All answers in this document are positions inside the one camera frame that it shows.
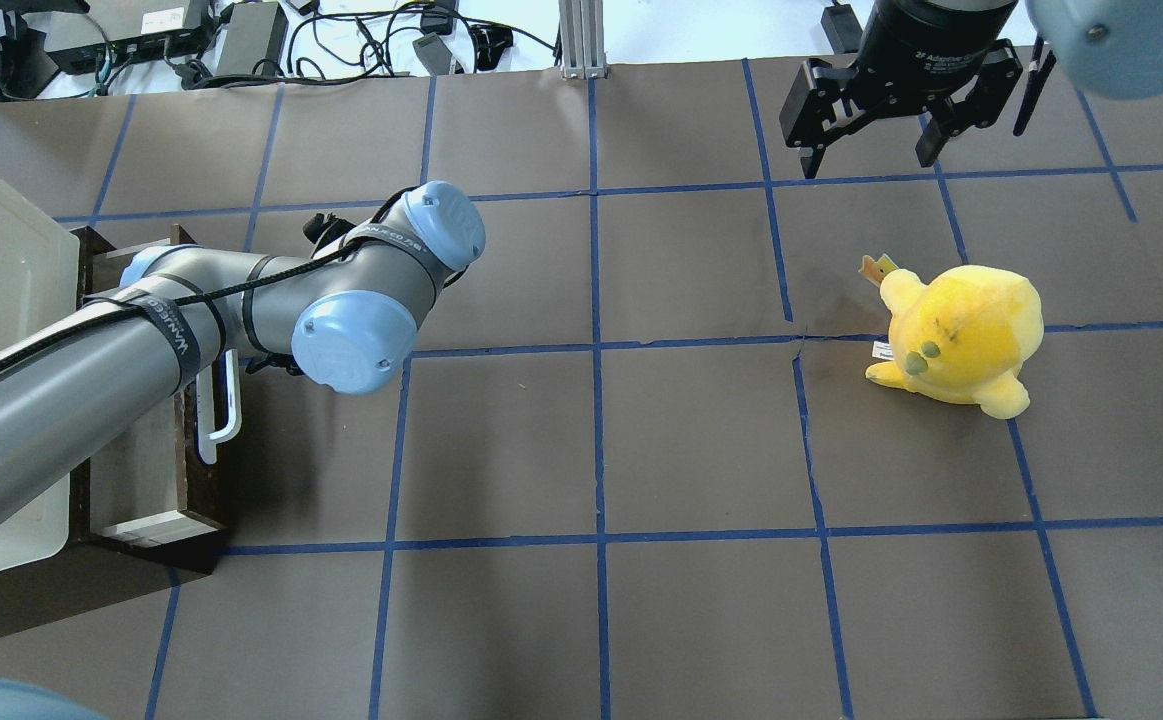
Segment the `blue joint cap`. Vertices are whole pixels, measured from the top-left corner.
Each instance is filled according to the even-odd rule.
[[[404,193],[401,201],[413,231],[448,268],[461,272],[484,254],[484,220],[454,184],[428,181]]]
[[[119,287],[128,287],[129,284],[147,277],[147,272],[150,272],[150,266],[162,258],[162,256],[185,250],[187,247],[198,245],[157,245],[148,247],[145,250],[137,252],[131,257],[131,263],[128,263],[128,266],[123,269],[123,273],[119,276]]]
[[[292,332],[292,356],[313,382],[363,395],[399,372],[416,337],[416,319],[393,297],[348,290],[302,311]]]

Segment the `white tag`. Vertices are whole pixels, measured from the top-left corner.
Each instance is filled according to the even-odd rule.
[[[185,8],[170,8],[167,10],[147,13],[145,15],[141,15],[141,35],[180,29],[183,22],[185,22]]]

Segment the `plush toy head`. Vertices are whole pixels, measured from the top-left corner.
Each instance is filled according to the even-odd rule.
[[[1016,373],[1043,341],[1043,314],[1028,279],[962,265],[925,286],[909,270],[893,270],[879,293],[892,311],[889,342],[896,358],[870,366],[870,382],[977,404],[1000,419],[1029,406]]]

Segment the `yellow duck toy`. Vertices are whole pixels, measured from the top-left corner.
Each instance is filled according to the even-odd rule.
[[[879,295],[892,311],[893,359],[866,369],[870,382],[942,402],[980,405],[1001,420],[1030,405],[1016,373],[1043,341],[1043,311],[1028,279],[962,265],[923,284],[909,270],[890,269]]]

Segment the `robotic arm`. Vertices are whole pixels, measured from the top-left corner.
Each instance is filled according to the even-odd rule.
[[[230,348],[292,356],[337,392],[388,383],[438,293],[481,255],[484,224],[430,181],[348,227],[307,227],[309,261],[143,250],[119,291],[1,351],[0,523]]]
[[[814,178],[825,149],[873,120],[927,113],[915,145],[932,167],[946,142],[997,122],[1021,77],[1021,60],[998,38],[1019,0],[877,0],[849,67],[808,58],[782,106],[782,135],[797,147],[804,177]],[[1016,135],[1029,119],[1053,63],[1076,85],[1104,97],[1163,92],[1163,2],[1025,0],[1041,40]],[[1051,42],[1042,72],[1043,38]],[[971,83],[962,100],[956,92]]]

